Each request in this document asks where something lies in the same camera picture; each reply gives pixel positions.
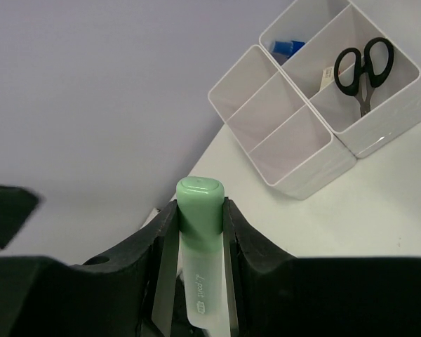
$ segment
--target blue cap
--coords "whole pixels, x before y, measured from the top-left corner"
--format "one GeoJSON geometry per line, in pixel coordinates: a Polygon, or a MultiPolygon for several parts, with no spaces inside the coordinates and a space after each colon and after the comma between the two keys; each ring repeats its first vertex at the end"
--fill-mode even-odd
{"type": "Polygon", "coordinates": [[[293,55],[297,53],[303,46],[305,42],[301,41],[275,41],[273,46],[273,53],[278,53],[286,56],[287,58],[291,58],[293,55]]]}

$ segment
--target empty compartment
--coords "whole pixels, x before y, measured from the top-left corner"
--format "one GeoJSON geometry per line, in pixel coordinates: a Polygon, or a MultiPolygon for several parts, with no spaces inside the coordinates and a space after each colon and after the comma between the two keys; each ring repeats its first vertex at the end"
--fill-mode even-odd
{"type": "Polygon", "coordinates": [[[296,199],[306,199],[356,163],[307,105],[249,157],[266,184],[296,199]]]}
{"type": "MultiPolygon", "coordinates": [[[[363,47],[357,47],[363,55],[363,47]]],[[[388,59],[383,44],[372,48],[371,59],[375,74],[382,73],[388,59]]],[[[341,83],[351,84],[353,72],[351,64],[340,75],[341,83]]],[[[364,97],[367,80],[367,76],[362,75],[364,97]]],[[[374,90],[371,111],[366,116],[361,118],[357,99],[343,94],[334,81],[310,102],[331,131],[358,158],[364,158],[421,121],[420,69],[394,45],[393,68],[383,85],[374,90]]]]}
{"type": "Polygon", "coordinates": [[[245,152],[250,152],[304,105],[304,100],[277,72],[228,121],[245,152]]]}
{"type": "MultiPolygon", "coordinates": [[[[343,50],[355,47],[363,55],[363,48],[368,41],[383,36],[373,23],[350,5],[282,68],[296,86],[311,98],[320,89],[323,70],[332,67],[343,50]]],[[[354,54],[350,53],[343,59],[340,71],[344,72],[353,63],[354,54]]]]}
{"type": "Polygon", "coordinates": [[[209,101],[227,121],[277,71],[267,54],[252,46],[209,91],[209,101]]]}
{"type": "Polygon", "coordinates": [[[308,42],[348,5],[347,0],[295,0],[260,35],[259,43],[272,51],[275,41],[308,42]]]}

